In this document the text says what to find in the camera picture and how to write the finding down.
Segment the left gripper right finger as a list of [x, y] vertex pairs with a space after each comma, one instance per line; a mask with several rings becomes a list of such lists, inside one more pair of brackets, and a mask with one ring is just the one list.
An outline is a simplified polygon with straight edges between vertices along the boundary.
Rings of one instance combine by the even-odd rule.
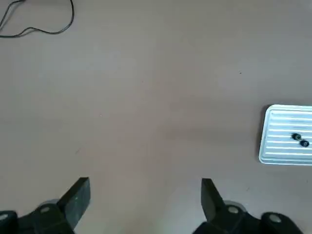
[[300, 228], [287, 216], [266, 212], [258, 219], [239, 204], [226, 204], [210, 178], [201, 181], [201, 206], [206, 221], [195, 234], [300, 234]]

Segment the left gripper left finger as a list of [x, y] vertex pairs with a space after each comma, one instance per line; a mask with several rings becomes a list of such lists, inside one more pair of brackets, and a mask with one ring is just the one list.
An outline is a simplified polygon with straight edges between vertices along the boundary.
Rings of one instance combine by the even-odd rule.
[[74, 234], [91, 199], [90, 179], [80, 177], [60, 198], [40, 204], [19, 217], [14, 210], [0, 212], [2, 234]]

